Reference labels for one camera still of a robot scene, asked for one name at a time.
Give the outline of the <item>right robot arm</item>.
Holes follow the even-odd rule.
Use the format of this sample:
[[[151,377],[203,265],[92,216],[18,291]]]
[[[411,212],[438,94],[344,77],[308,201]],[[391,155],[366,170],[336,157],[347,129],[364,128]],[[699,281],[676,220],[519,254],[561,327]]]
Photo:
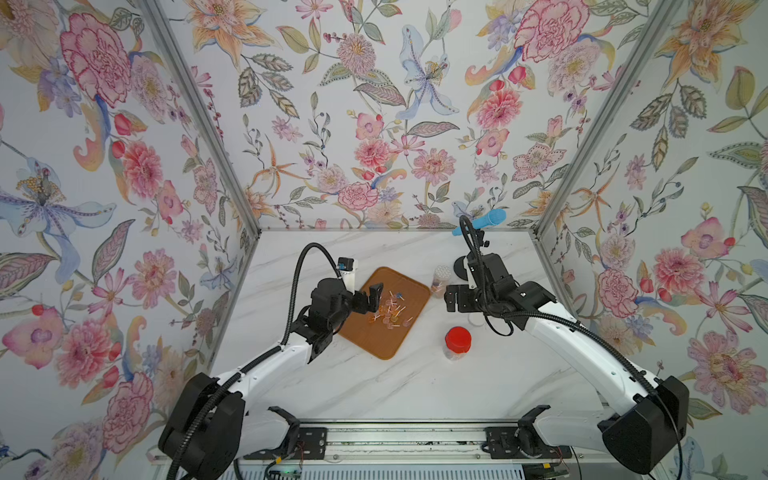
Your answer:
[[[681,452],[690,393],[680,380],[662,380],[638,367],[572,317],[546,288],[518,283],[497,254],[468,254],[453,269],[461,281],[445,290],[448,311],[500,319],[513,332],[542,342],[602,399],[598,411],[531,409],[517,421],[520,447],[539,441],[602,451],[640,475]]]

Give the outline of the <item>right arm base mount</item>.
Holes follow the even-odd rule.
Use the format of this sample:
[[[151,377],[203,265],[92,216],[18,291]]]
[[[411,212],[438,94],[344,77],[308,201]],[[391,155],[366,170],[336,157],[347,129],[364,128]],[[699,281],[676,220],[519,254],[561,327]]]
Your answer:
[[[534,421],[549,409],[549,405],[538,405],[512,426],[486,427],[481,451],[489,454],[493,460],[571,458],[570,447],[546,444],[534,429]]]

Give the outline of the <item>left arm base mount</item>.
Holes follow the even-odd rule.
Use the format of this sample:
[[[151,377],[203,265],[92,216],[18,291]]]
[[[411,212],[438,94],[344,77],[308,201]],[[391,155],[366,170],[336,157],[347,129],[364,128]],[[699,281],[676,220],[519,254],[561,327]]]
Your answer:
[[[327,444],[327,428],[303,425],[287,410],[271,406],[245,417],[237,458],[323,460]]]

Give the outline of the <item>brown wooden tray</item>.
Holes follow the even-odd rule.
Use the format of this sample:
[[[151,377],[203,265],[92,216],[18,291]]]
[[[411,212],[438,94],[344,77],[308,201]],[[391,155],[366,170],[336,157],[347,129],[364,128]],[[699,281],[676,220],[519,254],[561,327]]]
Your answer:
[[[380,360],[392,359],[431,297],[430,289],[388,267],[379,267],[364,285],[383,286],[379,309],[352,314],[340,331],[342,338]]]

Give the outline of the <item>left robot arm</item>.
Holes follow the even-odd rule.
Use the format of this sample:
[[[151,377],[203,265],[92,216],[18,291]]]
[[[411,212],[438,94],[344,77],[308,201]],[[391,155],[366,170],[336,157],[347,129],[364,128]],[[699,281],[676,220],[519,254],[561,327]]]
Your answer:
[[[169,479],[217,479],[240,456],[294,450],[300,422],[261,398],[315,360],[351,314],[375,313],[384,287],[351,291],[341,278],[321,280],[291,322],[285,341],[218,377],[194,375],[184,386],[158,443]]]

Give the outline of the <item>clear patterned lid jar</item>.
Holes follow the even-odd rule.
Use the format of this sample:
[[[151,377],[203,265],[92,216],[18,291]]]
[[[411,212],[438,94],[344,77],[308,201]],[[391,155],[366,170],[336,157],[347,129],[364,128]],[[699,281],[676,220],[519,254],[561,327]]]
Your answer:
[[[453,281],[454,272],[450,266],[439,265],[433,272],[430,286],[431,294],[435,298],[442,298],[448,285]]]

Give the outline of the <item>red lid jar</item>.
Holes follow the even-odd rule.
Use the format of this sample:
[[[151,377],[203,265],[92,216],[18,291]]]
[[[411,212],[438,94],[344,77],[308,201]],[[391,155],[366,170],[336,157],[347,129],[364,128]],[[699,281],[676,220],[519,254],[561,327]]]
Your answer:
[[[444,355],[451,361],[461,359],[472,346],[471,333],[464,327],[453,327],[444,336]]]

